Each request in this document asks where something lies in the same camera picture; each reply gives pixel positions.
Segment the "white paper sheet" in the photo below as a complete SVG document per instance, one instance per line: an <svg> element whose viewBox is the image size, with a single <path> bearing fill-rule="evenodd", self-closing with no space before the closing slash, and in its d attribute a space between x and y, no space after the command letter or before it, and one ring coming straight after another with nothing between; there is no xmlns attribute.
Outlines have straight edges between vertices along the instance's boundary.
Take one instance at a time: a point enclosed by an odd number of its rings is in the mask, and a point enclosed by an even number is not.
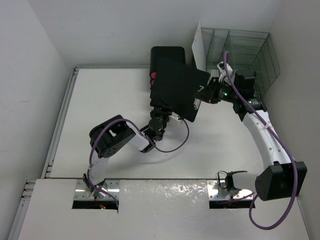
<svg viewBox="0 0 320 240"><path fill-rule="evenodd" d="M197 29L193 37L191 49L195 67L198 70L206 71L206 55L200 22L198 22Z"/></svg>

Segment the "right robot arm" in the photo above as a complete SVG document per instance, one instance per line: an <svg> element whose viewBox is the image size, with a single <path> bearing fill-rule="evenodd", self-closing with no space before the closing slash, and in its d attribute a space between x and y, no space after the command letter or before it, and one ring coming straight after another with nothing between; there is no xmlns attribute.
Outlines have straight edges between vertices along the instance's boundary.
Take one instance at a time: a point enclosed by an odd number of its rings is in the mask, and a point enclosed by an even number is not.
<svg viewBox="0 0 320 240"><path fill-rule="evenodd" d="M299 195L307 166L302 161L293 166L283 146L270 132L273 126L267 107L255 94L256 72L238 70L235 78L229 80L228 74L231 73L231 70L221 70L218 77L213 77L194 96L209 104L220 101L233 104L234 112L248 129L258 148L264 170L260 175L248 174L246 170L228 172L221 188L228 192L246 188L256 192L263 201L288 198L293 192Z"/></svg>

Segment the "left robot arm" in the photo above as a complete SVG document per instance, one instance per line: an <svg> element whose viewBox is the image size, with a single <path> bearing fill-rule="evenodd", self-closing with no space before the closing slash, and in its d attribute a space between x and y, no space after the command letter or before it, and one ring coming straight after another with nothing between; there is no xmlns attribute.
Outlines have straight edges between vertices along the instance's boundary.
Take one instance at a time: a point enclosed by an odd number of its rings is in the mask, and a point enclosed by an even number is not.
<svg viewBox="0 0 320 240"><path fill-rule="evenodd" d="M118 114L97 125L89 132L91 151L89 167L83 175L90 193L98 194L105 181L105 171L110 157L129 144L141 153L148 153L163 139L172 110L154 107L150 121L139 129L134 123Z"/></svg>

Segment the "black clipboard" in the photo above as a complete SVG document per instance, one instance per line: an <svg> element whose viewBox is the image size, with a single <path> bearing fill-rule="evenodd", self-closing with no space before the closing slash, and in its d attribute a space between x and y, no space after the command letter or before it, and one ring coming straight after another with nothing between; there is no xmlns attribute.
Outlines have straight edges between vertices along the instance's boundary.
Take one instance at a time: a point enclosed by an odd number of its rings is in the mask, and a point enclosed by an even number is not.
<svg viewBox="0 0 320 240"><path fill-rule="evenodd" d="M198 109L195 94L207 86L210 74L177 61L161 57L151 88L152 107L167 107L189 122L194 122Z"/></svg>

